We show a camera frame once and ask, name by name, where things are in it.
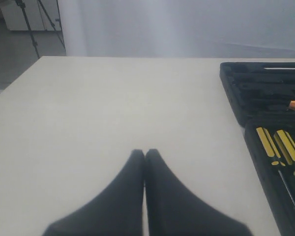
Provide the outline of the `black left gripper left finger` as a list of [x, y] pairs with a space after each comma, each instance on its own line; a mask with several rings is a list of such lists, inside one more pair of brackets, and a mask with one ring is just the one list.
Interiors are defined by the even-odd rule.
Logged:
[[115, 179], [89, 203], [52, 223], [46, 236], [141, 236], [145, 156], [135, 149]]

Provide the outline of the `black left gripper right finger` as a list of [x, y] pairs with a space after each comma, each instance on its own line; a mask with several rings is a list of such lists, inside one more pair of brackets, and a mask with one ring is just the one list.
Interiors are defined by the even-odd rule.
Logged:
[[145, 157], [148, 230], [151, 236], [250, 236], [243, 223], [217, 211], [193, 194], [160, 153]]

